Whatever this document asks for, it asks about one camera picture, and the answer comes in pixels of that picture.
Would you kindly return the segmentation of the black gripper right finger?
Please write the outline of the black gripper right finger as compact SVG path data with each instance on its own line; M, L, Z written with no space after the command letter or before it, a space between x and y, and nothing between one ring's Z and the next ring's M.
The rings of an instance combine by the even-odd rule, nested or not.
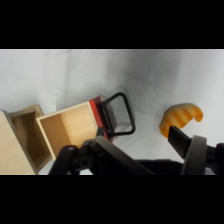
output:
M169 128L168 142L184 160L182 175L203 175L207 168L224 175L224 143L209 146L205 137L190 138L176 126Z

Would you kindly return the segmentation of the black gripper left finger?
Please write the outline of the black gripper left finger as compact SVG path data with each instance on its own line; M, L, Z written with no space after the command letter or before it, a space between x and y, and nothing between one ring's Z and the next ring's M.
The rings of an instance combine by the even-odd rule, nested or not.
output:
M64 146L56 157L50 175L79 175L89 170L93 175L153 175L102 136L85 141L80 148Z

